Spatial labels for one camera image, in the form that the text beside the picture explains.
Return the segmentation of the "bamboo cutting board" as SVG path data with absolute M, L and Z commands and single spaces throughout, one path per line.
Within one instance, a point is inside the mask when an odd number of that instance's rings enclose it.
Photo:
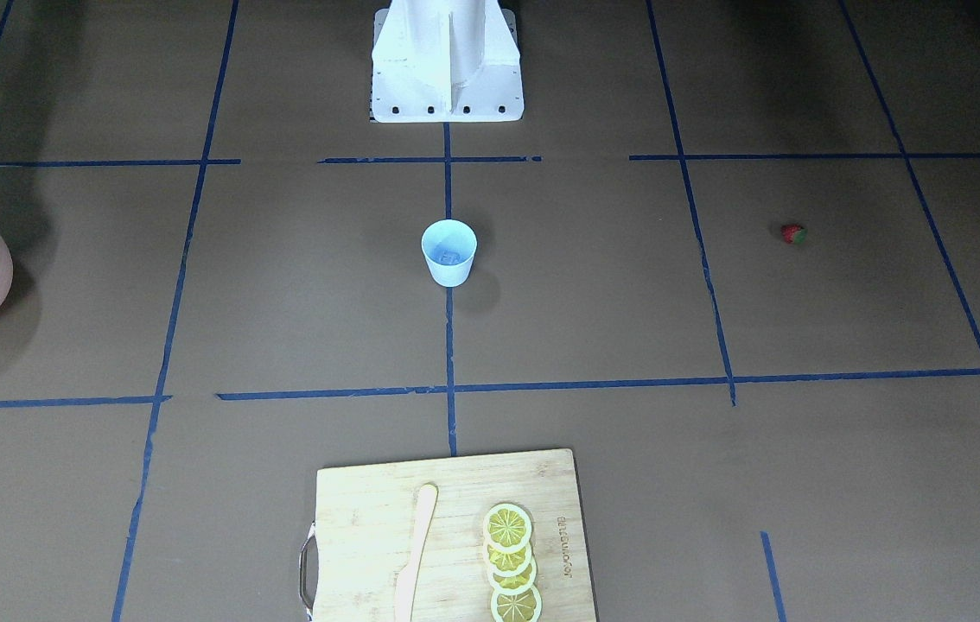
M 311 621 L 394 621 L 417 492 L 438 489 L 411 621 L 494 621 L 481 521 L 498 503 L 530 513 L 543 599 L 538 621 L 595 621 L 576 457 L 566 448 L 331 467 L 316 477 L 316 586 L 300 575 Z

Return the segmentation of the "yellow plastic knife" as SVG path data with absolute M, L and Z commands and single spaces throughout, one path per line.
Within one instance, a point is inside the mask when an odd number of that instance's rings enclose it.
M 417 501 L 412 516 L 410 555 L 395 580 L 394 600 L 392 600 L 392 619 L 411 621 L 412 607 L 416 598 L 418 576 L 422 567 L 424 544 L 426 544 L 432 517 L 438 500 L 438 489 L 426 483 L 417 492 Z

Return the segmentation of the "lemon slice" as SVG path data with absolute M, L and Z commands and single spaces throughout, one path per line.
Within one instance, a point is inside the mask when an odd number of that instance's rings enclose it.
M 517 593 L 494 589 L 490 599 L 490 613 L 497 622 L 538 621 L 543 610 L 543 599 L 537 587 L 529 587 Z
M 533 535 L 530 513 L 514 503 L 493 505 L 483 516 L 481 528 L 486 545 L 501 554 L 528 547 Z
M 483 548 L 483 558 L 487 565 L 487 571 L 492 575 L 510 578 L 524 574 L 531 566 L 533 554 L 530 544 L 526 544 L 522 549 L 513 552 L 503 552 L 502 550 L 486 543 Z
M 498 574 L 497 568 L 491 564 L 487 567 L 487 579 L 495 592 L 504 595 L 522 594 L 535 586 L 538 577 L 538 562 L 533 559 L 513 575 Z

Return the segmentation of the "red strawberry on table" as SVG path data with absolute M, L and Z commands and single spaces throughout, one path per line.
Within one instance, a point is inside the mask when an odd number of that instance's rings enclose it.
M 806 240 L 807 230 L 804 225 L 798 223 L 785 224 L 780 228 L 780 236 L 786 244 L 803 244 Z

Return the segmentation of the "light blue plastic cup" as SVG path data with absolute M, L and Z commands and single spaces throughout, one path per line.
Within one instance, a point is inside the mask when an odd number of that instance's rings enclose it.
M 420 238 L 420 251 L 432 280 L 445 288 L 467 281 L 477 248 L 474 229 L 454 218 L 428 225 Z

